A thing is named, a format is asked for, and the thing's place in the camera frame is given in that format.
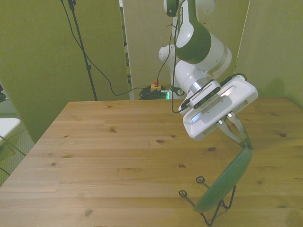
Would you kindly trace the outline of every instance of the wall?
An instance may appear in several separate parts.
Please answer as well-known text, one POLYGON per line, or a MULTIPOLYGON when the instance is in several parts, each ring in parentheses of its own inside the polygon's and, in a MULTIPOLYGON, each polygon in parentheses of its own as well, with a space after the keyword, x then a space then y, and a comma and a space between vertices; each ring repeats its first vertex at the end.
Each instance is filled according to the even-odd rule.
MULTIPOLYGON (((205 26, 228 46, 233 54, 224 79, 234 73, 249 0, 217 0, 216 10, 205 26)), ((133 87, 153 83, 162 66, 159 49, 169 44, 172 18, 165 14, 163 0, 123 0, 125 29, 133 87)), ((170 83, 166 67, 160 74, 160 82, 170 83)))
MULTIPOLYGON (((75 8, 87 55, 116 93, 127 91, 119 1, 78 0, 75 8)), ((0 21, 0 83, 37 142, 69 101, 94 99, 83 54, 59 0, 1 1, 0 21)), ((129 99, 112 95, 97 70, 92 75, 99 100, 129 99)))
POLYGON ((260 96, 286 96, 301 108, 302 12, 301 0, 251 0, 236 67, 260 96))

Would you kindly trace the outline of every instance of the wood knot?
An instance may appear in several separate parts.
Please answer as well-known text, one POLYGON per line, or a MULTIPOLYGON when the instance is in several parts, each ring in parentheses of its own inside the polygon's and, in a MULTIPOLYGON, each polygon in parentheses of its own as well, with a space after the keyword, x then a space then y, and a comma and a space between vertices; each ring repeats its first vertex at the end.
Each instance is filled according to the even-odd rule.
POLYGON ((88 217, 93 213, 93 210, 89 209, 85 212, 85 216, 88 217))

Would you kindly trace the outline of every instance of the metal wire stand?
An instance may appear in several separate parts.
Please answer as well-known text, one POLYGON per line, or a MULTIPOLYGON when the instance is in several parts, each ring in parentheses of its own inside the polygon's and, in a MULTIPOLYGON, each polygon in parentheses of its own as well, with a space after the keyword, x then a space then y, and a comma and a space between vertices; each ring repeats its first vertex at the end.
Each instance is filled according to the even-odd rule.
MULTIPOLYGON (((196 181, 197 181, 197 183, 203 184, 205 187, 209 188, 209 186, 205 183, 205 178, 204 178, 204 177, 199 176, 199 177, 196 178, 196 181)), ((216 215, 217 215, 217 213, 218 213, 218 211, 219 211, 220 206, 223 206, 223 207, 224 207, 225 209, 227 209, 227 210, 230 209, 230 208, 232 207, 232 200, 233 200, 233 196, 234 196, 234 194, 235 194, 235 191, 236 191, 236 186, 233 187, 233 190, 232 190, 232 197, 231 197, 231 201, 230 201, 230 203, 229 203, 229 206, 226 206, 223 200, 221 200, 221 201, 218 203, 217 209, 216 209, 216 211, 215 211, 215 213, 214 213, 214 216, 213 216, 213 218, 212 218, 211 223, 209 223, 209 222, 206 220, 206 217, 205 217, 205 215, 204 215, 203 213, 200 213, 200 214, 202 215, 202 217, 204 218, 205 223, 206 223, 208 226, 212 226, 212 225, 213 225, 214 219, 215 219, 215 217, 216 217, 216 215)), ((195 207, 195 204, 187 197, 187 192, 186 192, 185 190, 180 190, 180 191, 179 191, 179 195, 180 195, 182 198, 185 198, 193 207, 195 207)))

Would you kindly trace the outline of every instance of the green wall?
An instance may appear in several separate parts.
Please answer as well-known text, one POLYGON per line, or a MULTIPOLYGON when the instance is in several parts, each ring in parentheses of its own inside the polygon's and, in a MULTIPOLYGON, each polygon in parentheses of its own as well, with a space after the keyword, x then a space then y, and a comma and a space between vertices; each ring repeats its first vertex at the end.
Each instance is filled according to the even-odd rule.
POLYGON ((286 96, 303 108, 303 1, 251 0, 236 72, 261 97, 286 96))
MULTIPOLYGON (((78 0, 75 13, 87 55, 116 93, 127 91, 119 1, 78 0)), ((129 99, 111 94, 97 70, 92 75, 99 100, 129 99)), ((0 83, 34 142, 69 101, 94 100, 82 51, 59 0, 0 2, 0 83)))

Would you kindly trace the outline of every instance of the wooden table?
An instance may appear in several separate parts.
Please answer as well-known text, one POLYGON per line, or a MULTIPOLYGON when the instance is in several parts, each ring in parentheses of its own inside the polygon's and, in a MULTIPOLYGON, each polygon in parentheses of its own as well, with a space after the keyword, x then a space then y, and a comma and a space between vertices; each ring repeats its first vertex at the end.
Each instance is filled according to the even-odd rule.
MULTIPOLYGON (((259 98, 238 116, 253 158, 213 226, 303 226, 303 111, 259 98)), ((197 202, 195 178, 212 184, 241 150, 219 129, 190 139, 170 101, 68 103, 0 188, 0 226, 206 226, 178 191, 197 202)))

